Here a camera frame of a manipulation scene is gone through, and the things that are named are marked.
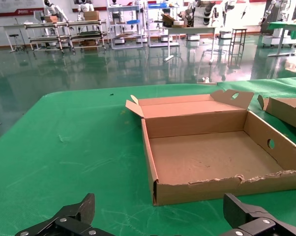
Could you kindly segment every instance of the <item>open cardboard box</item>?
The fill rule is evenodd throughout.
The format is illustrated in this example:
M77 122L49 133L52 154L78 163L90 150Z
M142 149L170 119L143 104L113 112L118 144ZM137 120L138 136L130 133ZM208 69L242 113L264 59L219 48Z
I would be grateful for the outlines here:
M296 145L247 111L252 96L219 90L126 101L142 118L154 205L296 189Z
M296 98L263 98L258 96L263 110L296 128Z

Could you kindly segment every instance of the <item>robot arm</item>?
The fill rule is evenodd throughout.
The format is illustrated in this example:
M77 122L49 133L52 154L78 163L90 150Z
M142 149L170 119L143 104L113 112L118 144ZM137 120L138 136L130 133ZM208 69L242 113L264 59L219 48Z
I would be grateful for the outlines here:
M68 18L66 17L65 13L62 11L62 9L59 6L55 6L59 14L66 20L68 21Z
M250 5L250 0L245 0L245 4L246 4L246 6L245 6L245 9L244 9L244 11L243 11L243 14L242 14L242 17L241 17L241 19L243 18L243 16L245 15L245 13L250 9L250 7L251 7L251 5Z
M271 4L269 5L268 9L265 11L265 15L261 21L261 24L265 22L265 20L267 19L267 17L271 14L271 10L272 8L275 6L276 4L276 0L272 0Z

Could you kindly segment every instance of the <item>green table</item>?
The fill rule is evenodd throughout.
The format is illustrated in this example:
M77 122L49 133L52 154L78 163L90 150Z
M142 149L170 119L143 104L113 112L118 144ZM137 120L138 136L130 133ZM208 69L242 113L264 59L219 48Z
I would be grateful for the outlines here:
M271 22L267 29L274 30L274 29L282 29L282 28L291 30L291 34L290 34L291 39L296 39L296 23Z
M291 31L291 35L290 35L291 39L296 39L296 23L271 22L267 29L268 30L283 29L282 33L281 33L277 53L276 54L269 54L268 57L296 56L296 53L280 53L286 30Z
M222 200L154 207L140 119L125 100L240 89L296 96L296 78L206 85L160 85L67 91L40 99L0 138L0 236L96 195L93 226L118 236L204 235L230 229ZM250 108L296 142L296 129ZM296 226L296 190L240 197Z

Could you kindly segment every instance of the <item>stool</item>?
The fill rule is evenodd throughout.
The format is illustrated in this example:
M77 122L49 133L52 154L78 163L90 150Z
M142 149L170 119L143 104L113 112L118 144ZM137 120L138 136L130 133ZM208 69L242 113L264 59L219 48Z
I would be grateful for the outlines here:
M241 32L240 41L236 41L236 36L237 36L238 31ZM247 31L247 28L232 29L232 38L231 38L231 42L230 42L230 46L229 46L229 52L230 52L231 46L232 46L232 53L233 53L233 49L235 47L235 44L237 44L237 45L239 45L239 50L240 50L240 48L242 46L242 53L243 53L244 45L245 45L246 31Z
M12 52L15 52L15 51L18 51L18 50L22 50L22 47L19 46L19 45L18 45L18 42L17 42L17 37L18 37L18 36L19 36L18 34L10 34L10 35L9 35L9 37L14 37L14 39L15 39L15 43L16 43L16 45L15 45L15 47L14 47L15 49L12 50L11 53L12 53Z

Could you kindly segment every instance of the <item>green floor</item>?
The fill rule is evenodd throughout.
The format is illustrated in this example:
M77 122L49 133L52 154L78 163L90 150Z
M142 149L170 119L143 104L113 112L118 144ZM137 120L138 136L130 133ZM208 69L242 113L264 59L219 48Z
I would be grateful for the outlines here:
M42 96L66 90L100 89L159 84L195 84L203 77L211 82L296 77L296 57L268 58L276 49L263 48L261 37L248 36L242 57L237 48L215 46L210 59L211 40L195 47L182 40L172 48L175 57L163 62L167 48L144 48L99 52L0 51L0 136ZM284 48L284 51L295 50Z

